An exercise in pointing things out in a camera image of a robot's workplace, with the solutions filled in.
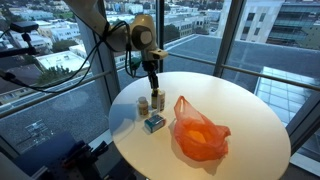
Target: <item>white building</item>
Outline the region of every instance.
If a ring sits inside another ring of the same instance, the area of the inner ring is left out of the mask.
[[[22,39],[21,33],[11,31],[10,34],[11,34],[13,40],[15,41],[16,45],[19,46],[19,48],[29,47],[28,43]],[[48,49],[52,49],[52,41],[50,38],[40,36],[37,31],[32,31],[31,33],[29,33],[29,36],[31,39],[31,42],[30,42],[31,45],[33,47],[35,47],[36,49],[37,48],[44,48],[44,47],[46,47]]]
[[[51,38],[52,42],[71,40],[80,35],[78,24],[68,21],[61,23],[52,21],[50,25],[39,26],[38,32],[42,36]]]
[[[64,69],[69,68],[70,71],[78,70],[85,60],[71,51],[64,51],[36,58],[44,69],[62,66]],[[89,65],[89,62],[86,62],[83,69],[88,68]]]
[[[112,22],[116,22],[117,20],[125,21],[127,23],[132,23],[134,20],[135,16],[131,14],[113,14],[113,15],[108,15],[107,20],[112,24]]]
[[[211,21],[219,21],[221,10],[207,10],[204,11]]]
[[[142,4],[131,4],[126,3],[124,5],[125,12],[131,11],[133,14],[142,13],[143,12],[143,6]]]
[[[235,40],[265,43],[285,0],[248,0]],[[215,36],[222,37],[231,0],[225,0]]]
[[[210,28],[210,17],[197,12],[178,13],[165,15],[164,25],[172,24],[178,28],[180,37],[188,36],[193,30],[200,27],[205,30]]]
[[[53,13],[51,12],[31,10],[28,8],[9,8],[9,10],[12,14],[20,16],[27,21],[54,19]]]
[[[0,38],[0,49],[4,50],[4,49],[10,49],[10,48],[13,48],[12,44],[10,44],[7,36],[3,35]]]
[[[179,13],[199,13],[198,8],[190,8],[185,6],[179,6],[175,4],[170,4],[170,14],[179,14]]]
[[[69,6],[64,1],[52,1],[56,10],[68,12],[70,11]]]
[[[69,50],[84,59],[87,57],[87,53],[86,53],[86,50],[85,50],[83,44],[70,46]],[[139,57],[140,52],[133,51],[133,52],[131,52],[131,55],[132,55],[132,57]],[[116,63],[116,67],[123,66],[124,62],[125,62],[125,58],[126,58],[126,56],[125,56],[124,52],[114,52],[114,60]]]

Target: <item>jar lid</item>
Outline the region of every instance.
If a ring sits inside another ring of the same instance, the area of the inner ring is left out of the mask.
[[[143,104],[143,103],[147,102],[147,99],[146,99],[146,97],[141,96],[141,97],[139,97],[138,101],[139,101],[139,103]]]

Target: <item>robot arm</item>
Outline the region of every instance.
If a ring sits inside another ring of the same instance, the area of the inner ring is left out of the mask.
[[[95,9],[98,0],[64,1],[100,37],[105,37],[106,27],[108,32],[112,29],[109,22]],[[132,51],[141,51],[143,69],[148,73],[151,88],[157,92],[159,87],[156,76],[158,64],[155,60],[164,59],[168,52],[159,49],[156,44],[156,30],[152,17],[150,15],[136,16],[133,23],[130,24],[129,31],[126,27],[121,27],[112,33],[107,33],[105,42],[113,51],[126,51],[128,42]]]

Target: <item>orange bag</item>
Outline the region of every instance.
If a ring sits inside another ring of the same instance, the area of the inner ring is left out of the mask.
[[[174,136],[183,153],[196,161],[219,159],[228,153],[225,137],[231,135],[226,126],[213,124],[180,96],[174,106],[177,122]]]

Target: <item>cable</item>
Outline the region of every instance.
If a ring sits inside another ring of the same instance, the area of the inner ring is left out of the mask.
[[[84,62],[82,63],[82,65],[80,66],[80,68],[78,70],[75,71],[75,73],[73,73],[71,76],[65,78],[65,79],[60,79],[58,81],[60,82],[51,82],[49,83],[48,85],[46,86],[39,86],[39,87],[36,87],[36,86],[31,86],[33,88],[37,88],[37,89],[48,89],[48,88],[52,88],[54,86],[57,86],[57,85],[60,85],[60,84],[63,84],[69,80],[71,80],[74,76],[76,76],[83,68],[83,66],[86,64],[86,62],[88,61],[89,57],[91,56],[91,54],[93,53],[93,51],[98,48],[98,46],[101,44],[102,42],[99,41],[99,43],[97,43],[92,49],[91,51],[89,52],[88,56],[86,57],[86,59],[84,60]]]
[[[131,60],[131,50],[132,50],[131,34],[129,33],[130,32],[130,26],[129,26],[129,24],[127,22],[125,22],[125,21],[118,22],[110,31],[108,31],[108,33],[106,33],[106,29],[105,29],[105,31],[103,32],[102,39],[104,39],[104,36],[106,36],[106,38],[108,36],[111,36],[113,32],[115,32],[116,30],[118,30],[122,26],[125,26],[126,31],[127,31],[127,43],[126,43],[126,53],[125,53],[125,70],[126,70],[126,73],[129,76],[131,76],[132,78],[146,77],[147,75],[146,76],[136,76],[136,71],[135,70],[133,71],[132,68],[131,68],[131,64],[132,64],[132,60]],[[110,46],[110,44],[107,41],[105,43],[107,44],[107,46],[110,49],[113,49],[112,46]]]
[[[4,36],[5,34],[7,34],[10,31],[10,29],[5,30],[1,35],[0,38],[2,38],[2,36]]]
[[[88,73],[89,73],[89,71],[90,71],[90,69],[91,69],[91,66],[92,66],[93,58],[94,58],[94,56],[96,55],[96,53],[97,53],[97,51],[98,51],[98,48],[97,48],[97,47],[98,47],[98,46],[95,46],[95,48],[94,48],[94,53],[93,53],[93,56],[92,56],[92,60],[91,60],[91,62],[90,62],[90,66],[88,67],[86,73],[83,75],[83,77],[82,77],[76,84],[74,84],[73,86],[70,86],[70,87],[68,87],[68,88],[66,88],[66,89],[59,90],[59,91],[42,90],[42,89],[39,89],[39,88],[33,88],[32,86],[29,86],[29,85],[21,82],[20,80],[15,79],[15,78],[14,78],[14,79],[10,79],[9,81],[12,82],[12,83],[14,83],[14,84],[16,84],[16,85],[19,85],[19,86],[22,86],[22,87],[26,87],[26,88],[30,88],[30,89],[33,89],[33,90],[35,90],[35,91],[44,92],[44,93],[63,93],[63,92],[69,91],[69,90],[77,87],[77,86],[85,79],[85,77],[88,75]]]

